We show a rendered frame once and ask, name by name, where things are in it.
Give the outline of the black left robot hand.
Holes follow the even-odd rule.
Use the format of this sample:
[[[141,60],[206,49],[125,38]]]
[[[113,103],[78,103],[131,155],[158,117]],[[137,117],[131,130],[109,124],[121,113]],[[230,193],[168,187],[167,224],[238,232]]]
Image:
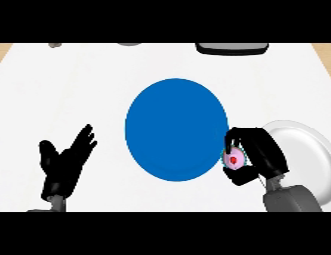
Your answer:
[[[62,153],[57,153],[53,144],[39,142],[39,166],[45,173],[41,199],[59,195],[67,199],[73,193],[84,164],[97,145],[93,126],[85,124],[75,141]]]

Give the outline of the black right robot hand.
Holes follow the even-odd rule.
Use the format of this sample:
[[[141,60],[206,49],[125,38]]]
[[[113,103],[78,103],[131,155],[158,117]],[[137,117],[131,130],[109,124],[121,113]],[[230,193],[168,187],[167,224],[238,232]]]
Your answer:
[[[232,150],[242,146],[251,165],[233,170],[223,168],[232,183],[242,186],[258,176],[272,179],[288,172],[286,159],[282,150],[267,133],[260,127],[233,127],[224,137],[224,151],[232,155]]]

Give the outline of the pink cupcake with red cherry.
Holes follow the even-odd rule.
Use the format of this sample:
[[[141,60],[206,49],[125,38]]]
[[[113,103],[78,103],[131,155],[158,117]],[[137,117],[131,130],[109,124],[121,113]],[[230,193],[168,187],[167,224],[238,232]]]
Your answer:
[[[239,170],[246,166],[246,156],[243,149],[239,147],[230,148],[230,153],[221,154],[223,166],[232,170]]]

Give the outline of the white plate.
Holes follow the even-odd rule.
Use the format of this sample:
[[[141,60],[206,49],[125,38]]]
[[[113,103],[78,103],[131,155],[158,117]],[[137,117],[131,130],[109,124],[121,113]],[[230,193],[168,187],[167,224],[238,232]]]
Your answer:
[[[289,172],[283,187],[303,185],[311,192],[322,210],[331,212],[331,142],[309,125],[276,120],[263,126],[286,159]]]

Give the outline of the blue plate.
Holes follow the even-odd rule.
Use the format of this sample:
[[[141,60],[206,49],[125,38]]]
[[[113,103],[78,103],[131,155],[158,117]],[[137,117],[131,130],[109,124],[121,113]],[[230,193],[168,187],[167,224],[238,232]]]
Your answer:
[[[137,165],[158,179],[181,182],[206,174],[227,131],[221,102],[198,82],[165,79],[137,94],[125,117],[125,141]]]

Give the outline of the black and grey appliance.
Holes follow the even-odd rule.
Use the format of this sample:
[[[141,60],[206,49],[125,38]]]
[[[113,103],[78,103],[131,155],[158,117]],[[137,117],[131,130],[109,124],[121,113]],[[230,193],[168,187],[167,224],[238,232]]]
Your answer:
[[[269,49],[267,43],[196,43],[196,50],[209,55],[260,55]]]

